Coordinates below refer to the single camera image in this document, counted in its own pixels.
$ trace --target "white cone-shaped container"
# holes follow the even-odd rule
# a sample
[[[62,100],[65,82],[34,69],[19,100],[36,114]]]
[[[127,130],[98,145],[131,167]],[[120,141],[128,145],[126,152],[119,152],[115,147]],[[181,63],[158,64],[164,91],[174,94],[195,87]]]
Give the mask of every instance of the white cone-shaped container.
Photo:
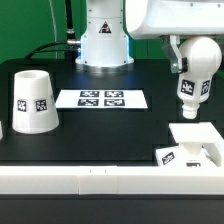
[[[49,73],[39,70],[15,74],[13,129],[25,134],[51,131],[59,124]]]

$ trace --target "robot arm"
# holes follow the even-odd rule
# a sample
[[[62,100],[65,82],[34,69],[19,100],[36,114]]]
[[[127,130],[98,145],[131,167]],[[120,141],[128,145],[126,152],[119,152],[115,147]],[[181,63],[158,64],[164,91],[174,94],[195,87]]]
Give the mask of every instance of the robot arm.
[[[209,36],[224,34],[223,1],[126,0],[126,21],[134,39],[170,37],[164,48],[171,71],[181,73],[177,94],[184,101],[183,116],[194,119],[222,60],[220,47]],[[178,49],[181,37],[189,39]]]

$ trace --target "table surface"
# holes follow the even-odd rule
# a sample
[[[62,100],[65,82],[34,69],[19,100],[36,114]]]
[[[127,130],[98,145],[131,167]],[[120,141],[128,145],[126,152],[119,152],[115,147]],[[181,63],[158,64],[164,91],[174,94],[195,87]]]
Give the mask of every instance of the table surface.
[[[50,74],[61,89],[143,90],[148,109],[58,110],[53,131],[24,135],[12,129],[13,81],[18,71]],[[178,75],[167,60],[137,60],[134,68],[96,75],[64,60],[9,60],[0,66],[0,165],[157,165],[155,150],[175,144],[169,123],[212,122],[223,135],[224,80],[214,76],[198,116],[182,117]],[[223,196],[0,196],[3,223],[223,223]]]

